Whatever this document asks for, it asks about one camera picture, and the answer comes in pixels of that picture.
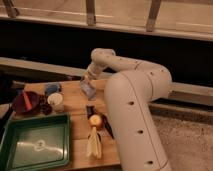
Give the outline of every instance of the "green plastic tray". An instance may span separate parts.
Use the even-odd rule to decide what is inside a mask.
[[[69,115],[11,121],[0,146],[0,170],[44,170],[69,162]]]

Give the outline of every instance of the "small bowl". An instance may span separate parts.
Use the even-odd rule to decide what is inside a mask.
[[[20,93],[15,97],[12,103],[13,110],[18,114],[21,113],[25,114],[31,112],[39,105],[39,95],[36,92],[33,91],[25,91],[25,92],[30,100],[32,108],[30,110],[26,109],[23,93]]]

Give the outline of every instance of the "wooden table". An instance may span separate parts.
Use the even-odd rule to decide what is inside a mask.
[[[87,138],[91,131],[86,116],[86,105],[92,104],[99,111],[107,114],[103,98],[105,83],[106,80],[93,81],[93,85],[97,88],[97,98],[94,101],[88,101],[87,97],[80,89],[79,81],[61,82],[65,110],[69,112],[71,116],[70,121],[72,138],[70,144],[72,148],[70,150],[71,160],[69,164],[54,170],[75,170],[120,164],[115,141],[109,136],[105,129],[100,131],[103,147],[102,158],[96,159],[93,157],[86,157]],[[44,94],[44,83],[27,84],[25,86],[25,90]]]

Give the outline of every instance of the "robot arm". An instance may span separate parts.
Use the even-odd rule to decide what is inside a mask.
[[[106,67],[121,71],[108,80],[105,100],[122,169],[171,171],[148,108],[149,101],[170,91],[169,71],[151,62],[117,57],[112,50],[97,49],[92,60],[87,70],[90,79]]]

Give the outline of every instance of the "cup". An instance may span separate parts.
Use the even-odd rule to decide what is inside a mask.
[[[64,104],[63,104],[63,96],[60,93],[52,93],[47,98],[47,102],[50,104],[52,109],[55,112],[63,112],[64,111]]]

